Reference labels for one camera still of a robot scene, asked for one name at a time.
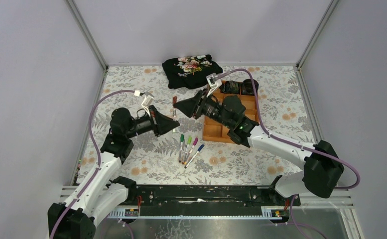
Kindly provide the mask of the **rolled black belt top middle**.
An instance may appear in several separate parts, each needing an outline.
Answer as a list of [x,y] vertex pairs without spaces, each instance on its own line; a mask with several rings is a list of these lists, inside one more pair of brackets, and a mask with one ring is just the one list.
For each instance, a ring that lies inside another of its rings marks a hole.
[[225,81],[222,83],[220,90],[224,94],[241,94],[242,82],[237,81]]

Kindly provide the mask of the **rolled black belt top right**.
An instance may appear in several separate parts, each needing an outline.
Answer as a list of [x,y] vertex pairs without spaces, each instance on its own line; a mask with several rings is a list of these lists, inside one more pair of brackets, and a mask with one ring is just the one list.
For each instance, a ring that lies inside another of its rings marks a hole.
[[240,88],[241,95],[253,96],[259,88],[259,83],[256,80],[245,79],[241,82]]

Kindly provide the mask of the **white pen light green cap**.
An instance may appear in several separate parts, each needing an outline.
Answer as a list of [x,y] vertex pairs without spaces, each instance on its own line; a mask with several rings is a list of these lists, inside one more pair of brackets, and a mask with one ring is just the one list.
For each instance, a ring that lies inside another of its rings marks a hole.
[[181,159],[182,164],[184,164],[186,161],[186,157],[187,157],[188,150],[189,150],[188,148],[189,148],[189,145],[191,144],[191,141],[192,141],[192,136],[189,136],[187,141],[186,141],[185,148],[184,148],[184,151],[182,154],[182,159]]

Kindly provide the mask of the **rolled black belt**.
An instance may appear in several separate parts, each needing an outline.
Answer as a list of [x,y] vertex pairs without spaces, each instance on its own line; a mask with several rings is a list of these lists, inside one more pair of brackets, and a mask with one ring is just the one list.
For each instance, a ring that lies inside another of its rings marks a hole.
[[253,96],[259,88],[259,83],[256,80],[245,79],[241,82],[240,88],[241,95]]
[[220,90],[224,94],[241,94],[242,82],[237,81],[225,81],[222,83]]

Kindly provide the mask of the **floral patterned table mat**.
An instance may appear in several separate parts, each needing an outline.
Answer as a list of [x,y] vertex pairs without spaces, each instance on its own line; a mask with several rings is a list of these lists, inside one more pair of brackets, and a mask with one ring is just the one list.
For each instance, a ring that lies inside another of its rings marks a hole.
[[[299,141],[315,142],[295,67],[224,66],[223,70],[232,71],[229,80],[242,81],[252,74],[258,81],[259,111],[267,129]],[[98,145],[107,135],[113,110],[125,107],[133,116],[141,115],[142,100],[126,90],[152,93],[155,107],[169,117],[173,115],[174,96],[181,100],[196,93],[186,88],[169,89],[160,66],[111,66],[102,88],[105,100],[98,106],[92,124]],[[205,142],[202,139],[205,118],[190,119],[177,112],[176,119],[180,122],[176,132],[160,137],[148,132],[135,137],[133,150],[116,176],[128,177],[138,184],[268,185],[278,175],[299,171],[294,164],[266,151],[231,143]],[[186,169],[178,162],[181,134],[184,134],[183,151],[189,136],[192,136],[191,144],[198,137],[191,156],[200,145],[205,145]]]

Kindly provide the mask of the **orange wooden compartment tray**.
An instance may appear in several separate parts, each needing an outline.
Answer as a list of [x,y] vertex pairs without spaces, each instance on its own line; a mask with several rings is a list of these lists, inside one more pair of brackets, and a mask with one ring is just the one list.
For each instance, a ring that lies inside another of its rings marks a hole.
[[243,123],[258,123],[258,108],[255,97],[247,95],[224,94],[218,88],[213,95],[222,104],[223,124],[205,116],[203,139],[206,141],[235,143],[230,137],[229,126],[237,126],[240,134],[245,130]]

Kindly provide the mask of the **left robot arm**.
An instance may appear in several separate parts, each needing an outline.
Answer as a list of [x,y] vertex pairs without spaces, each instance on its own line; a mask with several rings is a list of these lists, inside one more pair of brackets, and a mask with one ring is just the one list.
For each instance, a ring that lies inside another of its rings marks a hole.
[[135,181],[123,176],[111,179],[133,149],[132,138],[149,131],[159,137],[179,125],[153,105],[137,118],[126,108],[114,110],[97,165],[63,203],[54,203],[48,209],[49,238],[92,239],[97,226],[115,207],[135,200]]

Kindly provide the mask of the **black floral folded shirt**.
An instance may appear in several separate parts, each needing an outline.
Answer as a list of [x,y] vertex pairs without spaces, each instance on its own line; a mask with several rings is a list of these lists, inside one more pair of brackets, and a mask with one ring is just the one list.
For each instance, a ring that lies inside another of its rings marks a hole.
[[162,63],[170,89],[196,89],[208,84],[206,77],[223,72],[210,54],[168,59]]

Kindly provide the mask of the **white pen magenta cap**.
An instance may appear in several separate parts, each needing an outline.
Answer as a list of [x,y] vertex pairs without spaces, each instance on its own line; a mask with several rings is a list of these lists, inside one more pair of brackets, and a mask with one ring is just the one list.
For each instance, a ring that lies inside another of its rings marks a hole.
[[189,151],[188,151],[188,153],[187,153],[187,155],[185,157],[185,160],[184,160],[184,163],[183,163],[184,165],[187,164],[187,162],[189,160],[189,157],[191,156],[191,154],[192,154],[192,152],[193,152],[197,142],[198,142],[198,137],[195,137],[195,139],[194,139],[193,143],[191,144],[191,147],[190,147],[190,149],[189,149]]

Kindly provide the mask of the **white pen blue cap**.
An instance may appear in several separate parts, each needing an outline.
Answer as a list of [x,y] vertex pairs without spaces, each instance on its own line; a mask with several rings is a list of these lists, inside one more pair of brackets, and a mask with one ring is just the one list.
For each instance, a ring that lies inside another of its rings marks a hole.
[[201,150],[204,148],[204,144],[200,145],[200,147],[197,149],[197,151],[188,159],[187,163],[185,164],[184,168],[186,169],[195,159],[195,157],[201,152]]

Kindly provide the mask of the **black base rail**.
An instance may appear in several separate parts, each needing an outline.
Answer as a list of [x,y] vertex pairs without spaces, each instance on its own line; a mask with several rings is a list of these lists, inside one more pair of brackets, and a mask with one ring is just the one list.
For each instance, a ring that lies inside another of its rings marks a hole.
[[120,204],[141,217],[287,217],[298,198],[272,186],[137,185]]

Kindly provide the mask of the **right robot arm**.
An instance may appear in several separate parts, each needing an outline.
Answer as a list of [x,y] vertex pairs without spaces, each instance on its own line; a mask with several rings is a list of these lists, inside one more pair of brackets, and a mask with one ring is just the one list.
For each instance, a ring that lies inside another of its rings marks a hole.
[[292,175],[274,179],[274,191],[284,198],[310,192],[320,198],[329,198],[344,172],[344,166],[335,160],[331,144],[320,141],[318,144],[300,143],[278,133],[262,129],[258,122],[249,119],[246,107],[236,96],[227,96],[222,102],[206,89],[174,104],[189,118],[206,116],[226,128],[228,137],[236,144],[261,149],[281,157],[301,169]]

